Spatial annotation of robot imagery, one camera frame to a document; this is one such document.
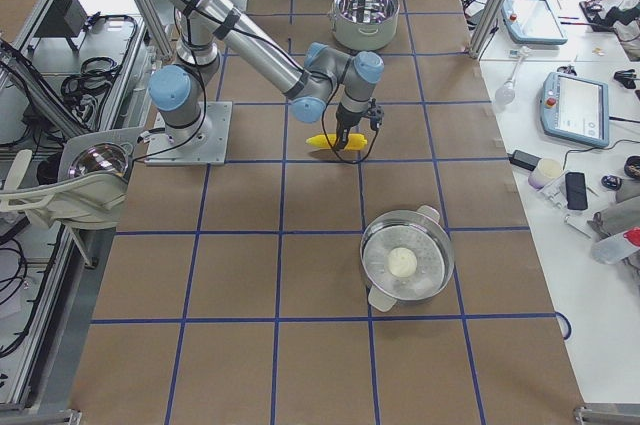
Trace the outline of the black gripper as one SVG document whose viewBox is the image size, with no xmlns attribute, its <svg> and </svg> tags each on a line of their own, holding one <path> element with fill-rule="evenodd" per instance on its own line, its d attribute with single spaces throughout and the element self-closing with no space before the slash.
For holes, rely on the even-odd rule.
<svg viewBox="0 0 640 425">
<path fill-rule="evenodd" d="M 339 103 L 336 113 L 336 141 L 335 149 L 344 150 L 349 143 L 350 130 L 355 127 L 361 120 L 360 111 L 352 111 Z"/>
</svg>

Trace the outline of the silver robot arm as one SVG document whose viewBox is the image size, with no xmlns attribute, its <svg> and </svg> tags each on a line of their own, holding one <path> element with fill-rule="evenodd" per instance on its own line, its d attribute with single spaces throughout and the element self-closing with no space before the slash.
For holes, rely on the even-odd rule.
<svg viewBox="0 0 640 425">
<path fill-rule="evenodd" d="M 373 96 L 384 70 L 382 58 L 362 51 L 355 56 L 326 44 L 312 43 L 298 64 L 231 0 L 170 0 L 183 18 L 183 42 L 195 64 L 214 41 L 239 54 L 290 102 L 296 119 L 320 120 L 335 93 L 342 94 L 336 111 L 336 137 L 331 147 L 343 150 L 349 134 L 363 118 L 373 131 L 384 113 Z"/>
</svg>

